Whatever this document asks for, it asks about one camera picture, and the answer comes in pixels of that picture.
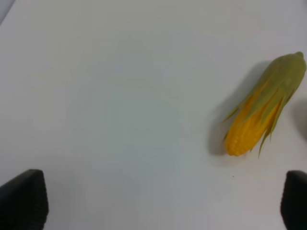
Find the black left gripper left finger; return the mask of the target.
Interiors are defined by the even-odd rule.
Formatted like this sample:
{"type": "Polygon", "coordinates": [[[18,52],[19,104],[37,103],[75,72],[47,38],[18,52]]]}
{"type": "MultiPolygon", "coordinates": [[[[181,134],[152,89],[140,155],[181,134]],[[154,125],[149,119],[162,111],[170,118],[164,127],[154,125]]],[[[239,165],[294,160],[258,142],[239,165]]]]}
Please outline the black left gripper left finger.
{"type": "Polygon", "coordinates": [[[42,170],[29,169],[0,187],[0,228],[42,230],[49,204],[42,170]]]}

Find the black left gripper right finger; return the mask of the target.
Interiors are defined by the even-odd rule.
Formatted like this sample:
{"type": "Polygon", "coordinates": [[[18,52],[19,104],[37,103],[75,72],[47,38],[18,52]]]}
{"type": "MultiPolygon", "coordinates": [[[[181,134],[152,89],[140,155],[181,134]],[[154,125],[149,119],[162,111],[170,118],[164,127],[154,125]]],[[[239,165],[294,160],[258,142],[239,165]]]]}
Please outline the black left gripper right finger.
{"type": "Polygon", "coordinates": [[[307,174],[288,171],[280,207],[281,216],[288,230],[307,228],[307,174]]]}

